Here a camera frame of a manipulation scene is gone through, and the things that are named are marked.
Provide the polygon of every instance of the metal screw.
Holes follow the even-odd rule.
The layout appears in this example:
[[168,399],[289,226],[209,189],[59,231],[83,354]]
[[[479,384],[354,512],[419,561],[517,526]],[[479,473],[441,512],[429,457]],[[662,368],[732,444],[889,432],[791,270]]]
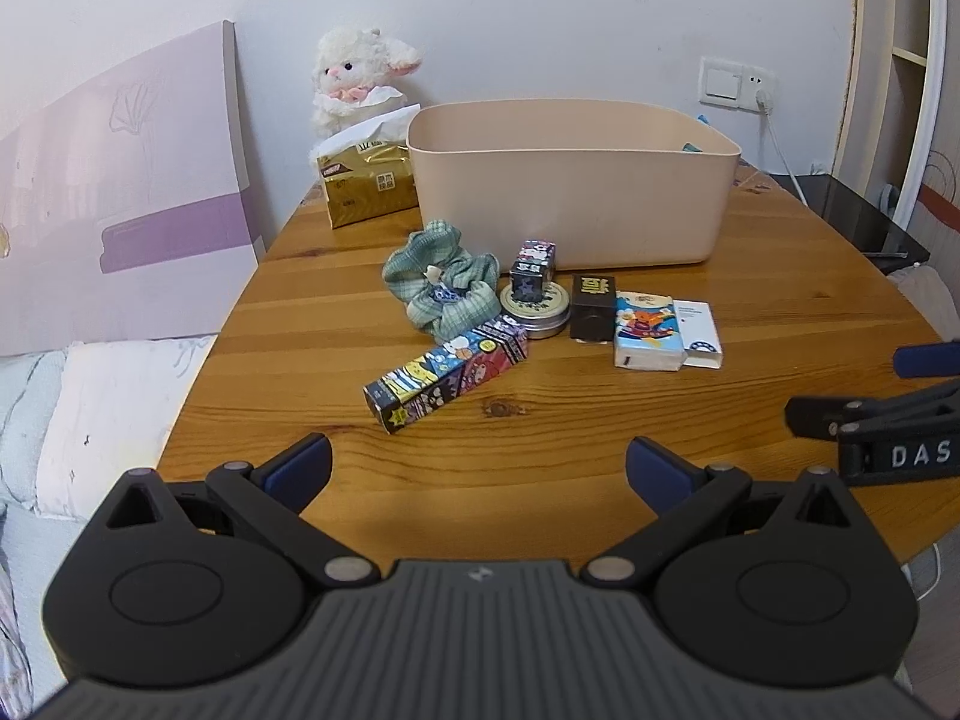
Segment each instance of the metal screw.
[[596,557],[587,564],[590,576],[600,581],[622,581],[630,578],[637,567],[625,557]]
[[371,562],[363,557],[333,557],[323,567],[323,573],[334,581],[360,581],[370,576],[371,571]]

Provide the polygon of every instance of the purple stripe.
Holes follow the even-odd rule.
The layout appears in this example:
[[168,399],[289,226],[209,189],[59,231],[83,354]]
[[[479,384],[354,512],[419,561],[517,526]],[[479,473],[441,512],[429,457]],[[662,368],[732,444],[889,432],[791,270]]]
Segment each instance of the purple stripe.
[[113,274],[144,265],[251,245],[239,193],[132,218],[104,229],[100,271]]

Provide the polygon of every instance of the white wall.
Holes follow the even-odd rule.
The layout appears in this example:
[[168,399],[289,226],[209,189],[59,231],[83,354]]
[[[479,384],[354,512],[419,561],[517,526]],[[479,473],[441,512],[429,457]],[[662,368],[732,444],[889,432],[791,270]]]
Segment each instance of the white wall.
[[278,228],[313,178],[313,45],[338,23],[426,50],[422,101],[627,98],[704,112],[745,156],[780,170],[756,114],[697,101],[701,55],[779,76],[791,166],[832,162],[853,0],[0,0],[0,137],[90,76],[215,20],[236,23],[251,179]]

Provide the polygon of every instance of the gold tissue package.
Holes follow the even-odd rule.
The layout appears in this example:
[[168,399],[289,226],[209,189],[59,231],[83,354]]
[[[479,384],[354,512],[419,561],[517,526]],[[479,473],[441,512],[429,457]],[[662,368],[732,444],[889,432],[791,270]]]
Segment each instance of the gold tissue package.
[[317,160],[334,229],[416,208],[414,172],[403,143],[363,141]]

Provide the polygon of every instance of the pink board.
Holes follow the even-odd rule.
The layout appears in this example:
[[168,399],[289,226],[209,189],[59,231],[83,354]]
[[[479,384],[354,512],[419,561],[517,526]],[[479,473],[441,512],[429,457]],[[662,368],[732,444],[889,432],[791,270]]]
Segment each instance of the pink board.
[[228,22],[0,141],[0,356],[216,333],[256,269]]

